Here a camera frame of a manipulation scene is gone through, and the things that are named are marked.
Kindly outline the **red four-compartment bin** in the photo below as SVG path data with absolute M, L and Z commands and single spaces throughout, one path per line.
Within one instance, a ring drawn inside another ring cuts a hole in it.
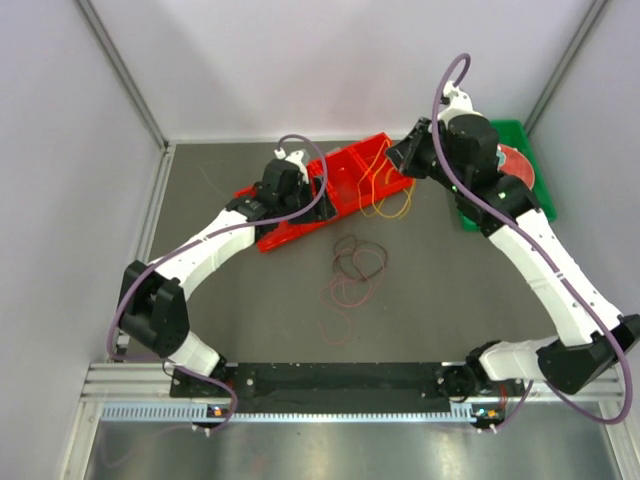
M 401 175 L 386 158 L 390 137 L 378 133 L 327 155 L 328 194 L 338 211 L 329 221 L 311 224 L 282 223 L 257 242 L 260 252 L 275 250 L 356 212 L 365 217 L 401 219 L 412 204 L 415 180 Z M 403 206 L 394 214 L 383 211 L 385 199 L 404 193 Z

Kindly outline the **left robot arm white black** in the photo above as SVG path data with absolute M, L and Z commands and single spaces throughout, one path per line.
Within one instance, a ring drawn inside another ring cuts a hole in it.
M 192 384 L 205 396 L 226 387 L 226 361 L 191 330 L 189 297 L 227 260 L 281 223 L 309 224 L 335 214 L 328 175 L 311 176 L 298 156 L 293 152 L 271 160 L 260 181 L 185 244 L 152 264 L 136 261 L 125 271 L 117 326 L 158 357 L 193 372 Z

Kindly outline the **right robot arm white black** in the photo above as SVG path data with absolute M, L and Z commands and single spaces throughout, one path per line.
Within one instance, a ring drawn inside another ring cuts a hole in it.
M 550 227 L 532 189 L 507 171 L 519 151 L 503 144 L 484 117 L 457 116 L 438 126 L 441 148 L 459 182 L 501 213 L 484 211 L 462 193 L 457 209 L 515 266 L 556 328 L 552 337 L 488 342 L 466 358 L 466 380 L 487 396 L 503 380 L 545 381 L 574 395 L 618 361 L 608 339 L 623 351 L 639 340 L 639 317 L 623 315 L 603 298 Z

